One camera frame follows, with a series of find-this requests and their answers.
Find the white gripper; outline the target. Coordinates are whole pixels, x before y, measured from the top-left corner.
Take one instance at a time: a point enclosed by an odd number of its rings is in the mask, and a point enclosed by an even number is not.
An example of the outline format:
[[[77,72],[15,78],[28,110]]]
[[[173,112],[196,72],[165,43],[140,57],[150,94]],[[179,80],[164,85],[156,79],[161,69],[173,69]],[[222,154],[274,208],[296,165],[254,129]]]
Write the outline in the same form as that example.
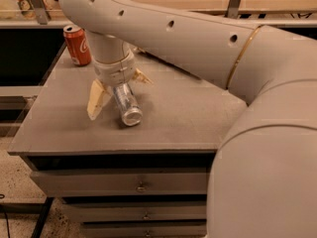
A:
[[[130,79],[141,83],[153,83],[142,71],[135,68],[135,56],[131,51],[128,51],[128,55],[120,61],[107,64],[94,60],[93,65],[98,79],[92,82],[87,104],[87,114],[91,120],[98,117],[110,100],[112,92],[108,86],[119,86]]]

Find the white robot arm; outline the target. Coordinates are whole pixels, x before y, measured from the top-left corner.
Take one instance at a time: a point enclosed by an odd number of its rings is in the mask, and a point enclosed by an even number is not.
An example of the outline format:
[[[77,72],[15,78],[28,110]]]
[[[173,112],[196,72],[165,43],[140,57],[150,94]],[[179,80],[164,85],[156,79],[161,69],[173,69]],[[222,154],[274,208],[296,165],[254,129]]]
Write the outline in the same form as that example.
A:
[[[213,162],[210,238],[317,238],[316,43],[270,26],[131,0],[59,0],[100,84],[134,75],[132,47],[243,99]]]

